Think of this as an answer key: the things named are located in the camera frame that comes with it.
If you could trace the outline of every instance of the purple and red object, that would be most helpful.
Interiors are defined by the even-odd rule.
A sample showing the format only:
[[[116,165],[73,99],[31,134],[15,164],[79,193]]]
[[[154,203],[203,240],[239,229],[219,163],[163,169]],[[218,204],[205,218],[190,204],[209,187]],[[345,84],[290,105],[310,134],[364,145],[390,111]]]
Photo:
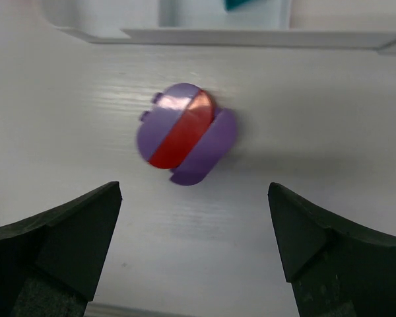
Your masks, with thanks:
[[[179,185],[198,184],[233,147],[237,125],[233,111],[218,108],[207,92],[176,84],[153,98],[140,117],[137,144],[141,156],[170,169]]]

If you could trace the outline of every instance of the white tray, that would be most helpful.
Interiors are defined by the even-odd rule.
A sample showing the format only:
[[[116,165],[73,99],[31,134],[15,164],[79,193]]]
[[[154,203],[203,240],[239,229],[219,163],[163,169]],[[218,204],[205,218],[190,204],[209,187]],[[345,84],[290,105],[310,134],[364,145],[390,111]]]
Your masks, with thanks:
[[[396,0],[38,0],[90,43],[368,49],[396,53]]]

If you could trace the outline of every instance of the small purple protrusion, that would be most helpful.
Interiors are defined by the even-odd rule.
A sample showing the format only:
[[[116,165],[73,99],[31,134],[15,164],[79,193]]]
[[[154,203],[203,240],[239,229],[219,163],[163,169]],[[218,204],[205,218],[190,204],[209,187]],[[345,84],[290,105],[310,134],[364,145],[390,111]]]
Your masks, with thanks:
[[[149,111],[144,111],[140,116],[139,116],[139,121],[144,122],[147,116],[150,114]]]
[[[158,92],[154,95],[154,97],[152,98],[151,102],[153,104],[157,104],[157,102],[161,99],[161,97],[163,97],[163,93],[162,92]]]

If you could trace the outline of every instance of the purple segment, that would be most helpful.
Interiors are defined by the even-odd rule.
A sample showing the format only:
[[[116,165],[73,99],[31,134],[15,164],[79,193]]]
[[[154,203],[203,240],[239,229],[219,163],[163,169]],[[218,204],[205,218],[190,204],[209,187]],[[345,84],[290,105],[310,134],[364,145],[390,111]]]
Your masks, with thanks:
[[[172,171],[170,180],[183,186],[198,184],[232,148],[237,130],[233,111],[222,110],[185,160]]]
[[[201,89],[191,84],[176,84],[156,98],[157,104],[143,119],[137,134],[138,150],[149,161],[164,141],[183,111]]]

